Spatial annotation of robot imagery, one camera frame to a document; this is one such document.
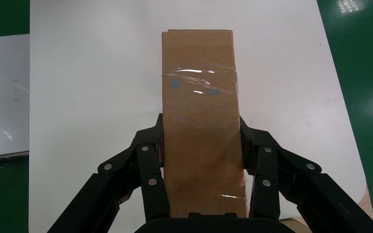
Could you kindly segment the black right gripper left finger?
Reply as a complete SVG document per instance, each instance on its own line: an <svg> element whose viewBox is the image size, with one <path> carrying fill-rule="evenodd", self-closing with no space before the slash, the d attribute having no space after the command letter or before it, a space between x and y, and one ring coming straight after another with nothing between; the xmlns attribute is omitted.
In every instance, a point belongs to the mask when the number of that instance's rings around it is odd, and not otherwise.
<svg viewBox="0 0 373 233"><path fill-rule="evenodd" d="M98 166L70 204L50 227L50 233L107 233L120 205L141 188L146 223L138 233L153 233L149 222L170 216L161 176L163 115L156 124L136 132L130 146Z"/></svg>

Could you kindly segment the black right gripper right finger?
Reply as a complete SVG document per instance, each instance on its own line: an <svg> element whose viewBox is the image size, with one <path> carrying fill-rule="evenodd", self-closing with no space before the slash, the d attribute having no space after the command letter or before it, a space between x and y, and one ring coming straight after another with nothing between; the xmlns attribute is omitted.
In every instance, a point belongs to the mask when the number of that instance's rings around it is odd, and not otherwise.
<svg viewBox="0 0 373 233"><path fill-rule="evenodd" d="M250 218L277 220L280 196L294 203L314 233L373 233L373 220L315 162L282 148L240 121L243 167L253 176Z"/></svg>

